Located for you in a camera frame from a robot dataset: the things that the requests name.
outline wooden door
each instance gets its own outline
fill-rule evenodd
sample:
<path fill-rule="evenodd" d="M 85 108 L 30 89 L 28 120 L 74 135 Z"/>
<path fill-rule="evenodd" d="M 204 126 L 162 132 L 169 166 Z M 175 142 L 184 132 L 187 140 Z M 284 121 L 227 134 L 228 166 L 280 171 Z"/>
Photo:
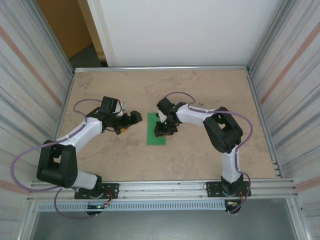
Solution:
<path fill-rule="evenodd" d="M 67 58 L 92 44 L 77 0 L 36 0 Z"/>

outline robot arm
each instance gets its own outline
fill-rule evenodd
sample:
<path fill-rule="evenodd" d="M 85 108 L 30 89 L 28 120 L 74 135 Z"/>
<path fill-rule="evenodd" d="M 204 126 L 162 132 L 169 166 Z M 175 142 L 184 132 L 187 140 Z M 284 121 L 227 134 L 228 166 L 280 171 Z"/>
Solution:
<path fill-rule="evenodd" d="M 182 123 L 191 123 L 205 128 L 213 147 L 222 153 L 221 181 L 224 191 L 228 196 L 237 192 L 243 181 L 243 175 L 236 169 L 235 153 L 237 146 L 241 143 L 243 131 L 235 119 L 227 113 L 213 114 L 213 109 L 190 108 L 184 102 L 174 105 L 167 98 L 160 100 L 157 108 L 160 121 L 154 128 L 156 137 L 173 135 L 178 132 L 178 125 Z M 228 110 L 220 107 L 217 111 Z"/>
<path fill-rule="evenodd" d="M 113 128 L 112 132 L 119 135 L 131 125 L 142 121 L 139 112 L 132 111 L 128 115 L 124 110 L 125 106 L 119 100 L 104 96 L 101 106 L 90 112 L 86 116 L 86 121 L 67 135 L 57 139 L 57 141 L 66 140 L 41 149 L 37 178 L 64 188 L 91 190 L 92 197 L 99 196 L 102 191 L 101 177 L 78 170 L 77 153 L 93 137 L 103 133 L 107 128 Z"/>

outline corrugated metal wall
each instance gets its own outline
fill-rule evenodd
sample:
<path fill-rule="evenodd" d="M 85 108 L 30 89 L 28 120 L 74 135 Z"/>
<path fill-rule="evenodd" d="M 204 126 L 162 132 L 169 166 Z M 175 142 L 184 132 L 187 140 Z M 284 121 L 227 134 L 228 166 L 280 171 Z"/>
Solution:
<path fill-rule="evenodd" d="M 302 211 L 320 238 L 320 0 L 297 0 L 253 82 L 285 177 L 296 183 Z"/>
<path fill-rule="evenodd" d="M 33 1 L 0 1 L 0 239 L 12 239 L 26 192 L 12 181 L 18 153 L 54 138 L 72 69 Z M 39 152 L 16 165 L 25 184 L 35 179 Z"/>

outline cable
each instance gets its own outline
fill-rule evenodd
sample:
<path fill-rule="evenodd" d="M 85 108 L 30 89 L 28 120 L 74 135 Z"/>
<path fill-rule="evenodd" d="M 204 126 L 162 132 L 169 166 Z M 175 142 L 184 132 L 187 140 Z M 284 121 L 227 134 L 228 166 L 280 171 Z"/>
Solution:
<path fill-rule="evenodd" d="M 252 122 L 244 115 L 240 114 L 240 113 L 237 113 L 237 112 L 234 112 L 234 111 L 221 111 L 221 110 L 200 110 L 200 109 L 195 109 L 195 108 L 192 108 L 191 106 L 188 106 L 189 109 L 191 111 L 194 111 L 194 112 L 197 112 L 197 113 L 207 113 L 207 114 L 231 114 L 231 115 L 235 115 L 235 116 L 238 116 L 244 120 L 247 121 L 247 123 L 249 124 L 250 126 L 250 133 L 249 135 L 246 137 L 246 139 L 241 142 L 236 148 L 235 148 L 235 153 L 234 153 L 234 165 L 235 165 L 235 169 L 238 173 L 240 174 L 243 174 L 245 175 L 247 178 L 248 178 L 248 191 L 246 192 L 246 195 L 243 199 L 243 201 L 239 204 L 239 206 L 237 206 L 235 209 L 233 209 L 232 211 L 230 211 L 229 213 L 232 214 L 233 212 L 235 212 L 236 210 L 238 210 L 242 205 L 243 203 L 247 200 L 248 196 L 249 196 L 249 193 L 250 193 L 250 189 L 251 189 L 251 179 L 250 179 L 250 176 L 244 172 L 244 171 L 241 171 L 239 170 L 239 167 L 238 167 L 238 151 L 239 151 L 239 148 L 241 148 L 241 146 L 243 146 L 252 136 L 253 132 L 254 132 L 254 126 L 252 124 Z"/>
<path fill-rule="evenodd" d="M 186 92 L 184 92 L 184 91 L 173 91 L 173 92 L 168 93 L 168 94 L 165 95 L 164 97 L 166 98 L 166 97 L 168 97 L 168 96 L 170 96 L 170 95 L 172 95 L 172 94 L 183 94 L 183 95 L 187 95 L 189 98 L 192 99 L 192 102 L 190 102 L 189 104 L 195 104 L 195 103 L 196 103 L 196 99 L 195 99 L 193 96 L 191 96 L 189 93 L 186 93 Z"/>
<path fill-rule="evenodd" d="M 105 193 L 106 196 L 108 196 L 108 194 L 109 194 L 109 199 L 105 202 L 105 205 L 106 205 L 106 206 L 109 206 L 110 201 L 111 201 L 111 199 L 113 198 L 112 192 L 111 192 L 109 189 L 105 189 L 105 190 L 104 190 L 104 193 Z"/>
<path fill-rule="evenodd" d="M 240 202 L 242 202 L 242 200 L 244 199 L 244 193 L 242 192 L 242 190 L 239 191 L 239 195 L 240 195 Z"/>
<path fill-rule="evenodd" d="M 74 106 L 73 106 L 73 111 L 77 114 L 80 114 L 84 117 L 84 123 L 83 125 L 77 130 L 75 131 L 74 133 L 70 134 L 68 137 L 64 138 L 64 139 L 61 139 L 61 140 L 58 140 L 58 141 L 53 141 L 53 142 L 50 142 L 50 143 L 46 143 L 46 144 L 42 144 L 42 145 L 39 145 L 39 146 L 35 146 L 35 147 L 32 147 L 28 150 L 25 150 L 23 152 L 21 152 L 20 154 L 18 154 L 11 162 L 10 164 L 10 175 L 11 175 L 11 178 L 13 179 L 14 183 L 18 185 L 18 187 L 32 193 L 40 193 L 40 192 L 45 192 L 45 191 L 49 191 L 49 190 L 52 190 L 52 189 L 56 189 L 56 188 L 59 188 L 59 186 L 51 186 L 51 187 L 47 187 L 47 188 L 43 188 L 43 189 L 33 189 L 33 188 L 29 188 L 25 185 L 23 185 L 21 182 L 18 181 L 16 175 L 15 175 L 15 171 L 14 171 L 14 167 L 15 167 L 15 164 L 16 162 L 18 161 L 18 159 L 20 159 L 23 155 L 27 154 L 27 153 L 30 153 L 32 151 L 35 151 L 35 150 L 38 150 L 38 149 L 42 149 L 42 148 L 46 148 L 46 147 L 50 147 L 50 146 L 53 146 L 53 145 L 56 145 L 56 144 L 59 144 L 59 143 L 62 143 L 66 140 L 68 140 L 68 138 L 72 138 L 74 135 L 78 134 L 82 129 L 84 129 L 84 127 L 86 126 L 87 124 L 87 116 L 82 112 L 82 111 L 79 111 L 79 110 L 76 110 L 76 107 L 78 104 L 82 103 L 82 102 L 85 102 L 85 101 L 95 101 L 95 102 L 99 102 L 101 103 L 102 101 L 101 100 L 98 100 L 98 99 L 92 99 L 92 98 L 86 98 L 86 99 L 82 99 L 80 101 L 78 101 Z"/>
<path fill-rule="evenodd" d="M 89 215 L 89 216 L 69 216 L 69 215 L 65 215 L 64 213 L 62 213 L 61 211 L 59 211 L 58 206 L 57 206 L 57 198 L 58 198 L 58 194 L 61 192 L 62 188 L 60 188 L 55 196 L 54 196 L 54 201 L 53 201 L 53 206 L 55 211 L 61 215 L 62 217 L 66 218 L 66 219 L 71 219 L 71 220 L 84 220 L 84 219 L 91 219 L 93 217 L 95 217 L 96 215 Z"/>
<path fill-rule="evenodd" d="M 121 113 L 121 111 L 122 111 L 121 102 L 120 102 L 119 99 L 118 99 L 117 101 L 118 101 L 118 103 L 119 103 L 119 105 L 120 105 L 120 111 L 113 113 L 113 115 L 118 115 L 118 114 Z"/>

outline orange wire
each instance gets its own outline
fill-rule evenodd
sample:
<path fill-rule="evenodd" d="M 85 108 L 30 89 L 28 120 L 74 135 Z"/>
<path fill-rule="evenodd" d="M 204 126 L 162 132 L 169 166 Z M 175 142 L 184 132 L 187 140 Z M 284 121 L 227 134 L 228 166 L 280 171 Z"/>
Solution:
<path fill-rule="evenodd" d="M 242 202 L 242 200 L 244 199 L 244 194 L 242 190 L 239 191 L 239 195 L 240 195 L 240 201 Z"/>
<path fill-rule="evenodd" d="M 112 199 L 112 192 L 109 190 L 109 189 L 105 189 L 104 190 L 104 193 L 106 194 L 106 195 L 108 195 L 109 194 L 109 201 L 111 201 L 111 199 Z"/>

